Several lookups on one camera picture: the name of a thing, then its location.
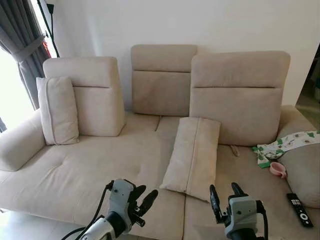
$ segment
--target pillow seam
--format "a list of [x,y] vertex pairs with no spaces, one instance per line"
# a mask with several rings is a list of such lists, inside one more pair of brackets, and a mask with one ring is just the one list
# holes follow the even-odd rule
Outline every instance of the pillow seam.
[[53,129],[53,126],[52,126],[52,115],[51,115],[51,111],[50,111],[50,104],[49,104],[49,99],[48,99],[48,83],[49,81],[51,80],[48,79],[47,81],[45,81],[44,83],[44,98],[45,98],[45,103],[47,105],[47,110],[48,110],[48,116],[49,116],[49,122],[50,122],[50,130],[51,130],[51,134],[52,134],[52,141],[55,145],[58,145],[57,144],[57,141],[56,141],[56,138],[55,138],[55,134],[54,134],[54,129]]
[[192,159],[191,159],[191,164],[190,164],[190,168],[189,168],[188,180],[187,180],[186,186],[185,186],[185,193],[186,194],[188,194],[188,192],[190,190],[189,189],[189,182],[191,181],[191,171],[192,171],[192,167],[194,165],[194,159],[195,159],[195,154],[196,154],[196,139],[197,139],[197,133],[198,133],[199,125],[200,125],[200,118],[197,119],[196,130],[195,130],[194,139],[193,139]]

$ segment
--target beige throw pillow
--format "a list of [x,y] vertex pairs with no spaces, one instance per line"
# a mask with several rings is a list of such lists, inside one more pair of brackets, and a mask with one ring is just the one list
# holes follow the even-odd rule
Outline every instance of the beige throw pillow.
[[71,79],[37,77],[36,85],[46,144],[77,143],[79,141],[77,106]]
[[200,117],[180,119],[170,163],[160,186],[204,201],[215,183],[221,123]]

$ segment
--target beige sofa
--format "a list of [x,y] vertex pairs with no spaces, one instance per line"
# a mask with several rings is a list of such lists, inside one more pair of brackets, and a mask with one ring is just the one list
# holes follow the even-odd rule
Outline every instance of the beige sofa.
[[[231,182],[237,182],[263,201],[270,236],[319,239],[320,210],[307,208],[314,228],[303,228],[286,199],[291,187],[306,205],[319,204],[319,146],[297,148],[280,159],[290,185],[267,168],[259,168],[249,147],[314,129],[294,107],[281,107],[290,57],[284,52],[194,57],[196,51],[194,45],[134,46],[133,112],[126,114],[114,58],[47,60],[43,66],[47,77],[72,79],[80,141],[45,145],[38,111],[0,135],[0,208],[86,225],[110,180],[145,184],[147,192],[157,189],[180,118],[202,117],[221,122],[215,178],[221,208],[232,193]],[[228,145],[237,145],[239,156]],[[144,216],[146,225],[135,225],[130,234],[158,240],[226,239],[209,203],[158,190]],[[101,213],[107,209],[106,198]],[[262,219],[258,220],[262,233]]]

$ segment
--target pink cup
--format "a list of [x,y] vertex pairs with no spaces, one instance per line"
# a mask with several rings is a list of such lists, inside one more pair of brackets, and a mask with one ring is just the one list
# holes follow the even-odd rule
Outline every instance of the pink cup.
[[285,166],[278,162],[272,162],[270,164],[270,172],[273,175],[281,176],[282,179],[284,179],[287,176]]

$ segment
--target gray curtain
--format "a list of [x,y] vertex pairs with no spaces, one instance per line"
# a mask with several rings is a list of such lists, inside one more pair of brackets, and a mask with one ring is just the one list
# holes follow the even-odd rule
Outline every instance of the gray curtain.
[[28,0],[0,0],[0,47],[16,60],[34,109],[39,108],[36,77],[45,76],[42,64],[49,58],[43,40]]
[[0,117],[0,133],[4,132],[5,130],[7,130],[5,123],[1,120]]

